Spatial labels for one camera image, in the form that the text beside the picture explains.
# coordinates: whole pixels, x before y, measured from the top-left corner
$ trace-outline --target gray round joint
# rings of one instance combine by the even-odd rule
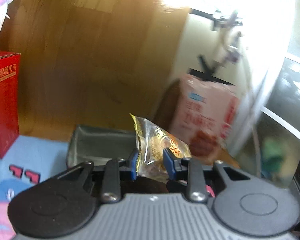
[[[112,192],[103,193],[101,198],[104,202],[114,202],[118,200],[118,196]]]
[[[193,192],[190,195],[190,199],[195,202],[205,202],[207,200],[207,196],[202,192]]]

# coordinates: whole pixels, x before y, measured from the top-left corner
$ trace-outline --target snack package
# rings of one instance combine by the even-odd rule
[[[188,145],[149,120],[131,116],[139,149],[137,175],[166,182],[168,174],[163,166],[163,149],[169,148],[177,158],[191,157]]]
[[[229,135],[238,99],[235,86],[186,74],[169,132],[189,145],[193,156],[210,162]]]

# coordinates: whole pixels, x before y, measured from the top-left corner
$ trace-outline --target red box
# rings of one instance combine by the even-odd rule
[[[0,158],[19,135],[18,72],[20,54],[0,51]]]

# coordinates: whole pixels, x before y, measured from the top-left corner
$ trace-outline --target gray ribbed surface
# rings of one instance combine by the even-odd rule
[[[33,239],[17,235],[14,240]],[[116,204],[103,205],[91,222],[58,240],[246,240],[220,225],[202,204],[186,201],[181,194],[127,194]],[[291,234],[263,238],[295,239]]]

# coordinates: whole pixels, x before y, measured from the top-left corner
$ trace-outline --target wooden panel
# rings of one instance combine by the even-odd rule
[[[188,8],[162,0],[16,0],[0,49],[21,52],[23,134],[68,140],[83,123],[133,129],[166,87]]]

